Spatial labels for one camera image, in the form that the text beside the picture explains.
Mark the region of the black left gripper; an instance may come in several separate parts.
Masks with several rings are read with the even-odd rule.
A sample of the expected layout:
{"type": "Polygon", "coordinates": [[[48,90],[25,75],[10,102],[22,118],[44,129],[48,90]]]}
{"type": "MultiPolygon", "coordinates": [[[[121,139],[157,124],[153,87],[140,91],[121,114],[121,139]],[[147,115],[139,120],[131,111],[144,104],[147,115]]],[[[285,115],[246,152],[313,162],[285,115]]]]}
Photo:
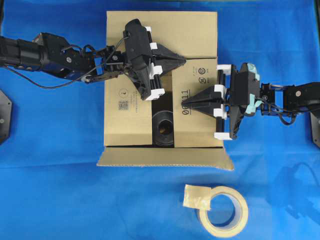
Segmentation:
{"type": "Polygon", "coordinates": [[[152,42],[151,27],[143,26],[137,18],[125,25],[123,35],[126,37],[127,76],[143,101],[159,99],[165,94],[160,76],[183,66],[185,57],[152,42]]]}

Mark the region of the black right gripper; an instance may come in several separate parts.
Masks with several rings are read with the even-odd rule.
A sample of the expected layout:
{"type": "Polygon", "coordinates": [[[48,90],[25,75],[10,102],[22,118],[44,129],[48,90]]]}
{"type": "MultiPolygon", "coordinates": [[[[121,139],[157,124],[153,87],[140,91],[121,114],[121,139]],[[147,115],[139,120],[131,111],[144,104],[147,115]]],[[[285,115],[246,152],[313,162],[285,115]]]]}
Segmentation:
{"type": "Polygon", "coordinates": [[[243,63],[240,70],[233,64],[218,64],[218,84],[183,100],[181,105],[216,118],[213,134],[218,140],[235,140],[245,116],[252,117],[262,104],[260,75],[252,63],[243,63]]]}

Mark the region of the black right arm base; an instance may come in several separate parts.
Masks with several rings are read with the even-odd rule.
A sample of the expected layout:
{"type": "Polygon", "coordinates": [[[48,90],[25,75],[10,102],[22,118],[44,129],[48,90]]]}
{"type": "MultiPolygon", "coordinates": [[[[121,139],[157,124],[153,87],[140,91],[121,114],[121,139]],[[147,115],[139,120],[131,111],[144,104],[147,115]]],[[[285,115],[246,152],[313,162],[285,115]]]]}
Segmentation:
{"type": "Polygon", "coordinates": [[[313,143],[320,147],[320,112],[310,113],[311,135],[313,143]]]}

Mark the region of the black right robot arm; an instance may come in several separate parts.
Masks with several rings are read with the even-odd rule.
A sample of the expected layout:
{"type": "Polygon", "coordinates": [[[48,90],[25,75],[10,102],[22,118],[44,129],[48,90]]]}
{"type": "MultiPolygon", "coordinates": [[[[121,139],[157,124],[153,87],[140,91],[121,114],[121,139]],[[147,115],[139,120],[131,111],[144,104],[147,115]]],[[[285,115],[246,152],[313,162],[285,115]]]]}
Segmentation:
{"type": "Polygon", "coordinates": [[[292,125],[303,113],[320,115],[320,84],[274,85],[261,83],[256,66],[243,63],[216,67],[218,83],[182,101],[190,108],[216,119],[214,138],[235,140],[244,117],[253,117],[257,110],[263,116],[278,117],[292,125]]]}

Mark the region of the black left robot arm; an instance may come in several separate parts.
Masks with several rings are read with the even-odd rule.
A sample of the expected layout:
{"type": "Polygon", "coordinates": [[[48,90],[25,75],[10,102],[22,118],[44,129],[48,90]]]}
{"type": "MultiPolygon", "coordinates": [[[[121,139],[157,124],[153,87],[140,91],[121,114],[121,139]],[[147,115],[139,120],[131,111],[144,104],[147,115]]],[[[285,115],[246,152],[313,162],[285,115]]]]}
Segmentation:
{"type": "Polygon", "coordinates": [[[165,94],[161,76],[183,66],[185,57],[152,41],[152,30],[138,19],[125,25],[117,45],[100,50],[79,47],[58,35],[42,32],[33,41],[0,38],[0,65],[17,73],[44,72],[68,84],[102,82],[126,75],[143,101],[165,94]]]}

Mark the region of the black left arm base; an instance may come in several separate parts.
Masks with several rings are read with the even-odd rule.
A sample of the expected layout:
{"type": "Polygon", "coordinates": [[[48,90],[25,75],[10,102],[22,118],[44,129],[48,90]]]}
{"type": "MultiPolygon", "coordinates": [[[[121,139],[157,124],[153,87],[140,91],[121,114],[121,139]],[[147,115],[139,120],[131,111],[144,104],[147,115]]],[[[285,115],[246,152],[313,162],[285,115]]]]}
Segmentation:
{"type": "Polygon", "coordinates": [[[10,136],[12,101],[0,90],[0,144],[10,136]]]}

